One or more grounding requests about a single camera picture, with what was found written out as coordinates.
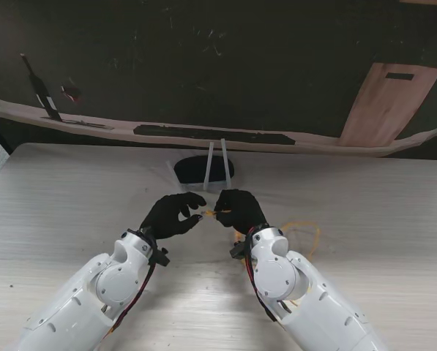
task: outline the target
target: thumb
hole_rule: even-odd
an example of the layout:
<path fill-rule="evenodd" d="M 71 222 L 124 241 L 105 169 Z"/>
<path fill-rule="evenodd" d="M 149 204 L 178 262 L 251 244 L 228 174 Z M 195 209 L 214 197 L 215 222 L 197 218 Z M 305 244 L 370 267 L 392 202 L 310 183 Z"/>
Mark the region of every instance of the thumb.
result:
<path fill-rule="evenodd" d="M 179 222 L 176 226 L 176 232 L 178 234 L 185 234 L 189 230 L 194 228 L 194 226 L 197 223 L 199 223 L 202 219 L 203 219 L 203 217 L 200 214 L 194 214 L 193 216 L 185 219 L 184 221 Z"/>
<path fill-rule="evenodd" d="M 234 213 L 233 212 L 229 212 L 229 213 L 218 212 L 215 215 L 215 218 L 217 219 L 217 221 L 219 221 L 225 227 L 231 227 L 234 224 Z"/>

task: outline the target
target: wooden panel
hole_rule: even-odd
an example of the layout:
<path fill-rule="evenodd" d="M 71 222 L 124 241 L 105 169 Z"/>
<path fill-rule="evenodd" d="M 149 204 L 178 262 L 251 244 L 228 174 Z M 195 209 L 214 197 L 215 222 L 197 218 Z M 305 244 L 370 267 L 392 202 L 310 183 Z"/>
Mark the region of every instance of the wooden panel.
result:
<path fill-rule="evenodd" d="M 388 146 L 407 125 L 437 78 L 437 69 L 373 64 L 340 137 L 342 146 Z"/>
<path fill-rule="evenodd" d="M 437 5 L 437 0 L 400 0 L 407 4 L 424 4 L 424 5 Z"/>

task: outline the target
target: robot forearm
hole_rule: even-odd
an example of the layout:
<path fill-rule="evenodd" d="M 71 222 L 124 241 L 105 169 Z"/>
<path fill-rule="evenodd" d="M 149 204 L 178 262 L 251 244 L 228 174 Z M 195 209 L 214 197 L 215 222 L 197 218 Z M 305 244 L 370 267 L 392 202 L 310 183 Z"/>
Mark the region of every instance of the robot forearm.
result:
<path fill-rule="evenodd" d="M 125 233 L 111 256 L 92 258 L 28 318 L 20 340 L 7 350 L 93 350 L 137 295 L 152 251 L 144 238 Z"/>
<path fill-rule="evenodd" d="M 252 237 L 257 293 L 304 351 L 385 351 L 365 315 L 276 228 Z"/>

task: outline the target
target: small yellow object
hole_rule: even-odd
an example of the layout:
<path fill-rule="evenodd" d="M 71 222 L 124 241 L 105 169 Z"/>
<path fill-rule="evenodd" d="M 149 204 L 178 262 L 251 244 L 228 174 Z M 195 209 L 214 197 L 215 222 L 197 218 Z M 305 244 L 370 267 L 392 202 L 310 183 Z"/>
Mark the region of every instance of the small yellow object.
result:
<path fill-rule="evenodd" d="M 217 214 L 218 212 L 222 212 L 224 214 L 229 214 L 231 212 L 231 210 L 224 210 L 224 211 L 212 211 L 212 210 L 206 210 L 206 211 L 202 211 L 201 215 L 203 216 L 214 216 L 215 214 Z"/>
<path fill-rule="evenodd" d="M 311 261 L 313 258 L 313 254 L 319 245 L 319 237 L 321 236 L 321 229 L 319 228 L 319 226 L 314 222 L 307 222 L 307 221 L 289 222 L 289 223 L 285 224 L 283 227 L 281 227 L 280 229 L 283 232 L 285 232 L 285 230 L 287 230 L 289 227 L 304 227 L 304 226 L 313 227 L 315 229 L 313 248 L 311 249 L 309 255 L 307 256 L 307 260 Z"/>

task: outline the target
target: black cable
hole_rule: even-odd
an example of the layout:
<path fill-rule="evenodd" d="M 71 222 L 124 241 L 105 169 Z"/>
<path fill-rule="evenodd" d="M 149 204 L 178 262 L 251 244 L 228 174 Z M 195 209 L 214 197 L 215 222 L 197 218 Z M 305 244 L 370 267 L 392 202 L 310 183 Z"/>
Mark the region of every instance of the black cable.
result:
<path fill-rule="evenodd" d="M 142 296 L 142 293 L 145 290 L 146 285 L 148 284 L 150 278 L 153 275 L 153 271 L 154 271 L 155 266 L 156 266 L 156 263 L 153 263 L 152 265 L 150 265 L 150 268 L 148 269 L 148 273 L 146 274 L 146 277 L 143 280 L 143 284 L 142 284 L 140 290 L 137 292 L 137 295 L 135 295 L 135 297 L 133 298 L 130 305 L 124 311 L 122 311 L 122 313 L 119 315 L 119 318 L 114 323 L 114 325 L 111 329 L 111 332 L 115 331 L 121 325 L 122 320 L 125 318 L 125 316 L 127 316 L 127 313 L 129 313 L 129 311 L 132 309 L 132 307 L 134 307 L 134 305 L 137 303 L 138 299 Z"/>
<path fill-rule="evenodd" d="M 285 311 L 287 311 L 288 313 L 291 313 L 291 310 L 288 308 L 288 306 L 286 306 L 286 303 L 283 302 L 282 300 L 278 301 L 280 303 L 280 305 L 283 307 L 283 309 Z"/>
<path fill-rule="evenodd" d="M 246 239 L 244 240 L 244 260 L 246 262 L 246 269 L 247 274 L 249 275 L 250 283 L 254 288 L 255 296 L 257 297 L 259 303 L 264 308 L 265 313 L 269 318 L 272 320 L 272 322 L 277 322 L 277 318 L 270 312 L 269 308 L 265 305 L 265 303 L 261 300 L 261 297 L 258 294 L 257 287 L 254 282 L 254 269 L 253 269 L 253 262 L 251 260 L 251 243 L 253 240 L 252 234 L 247 234 Z"/>

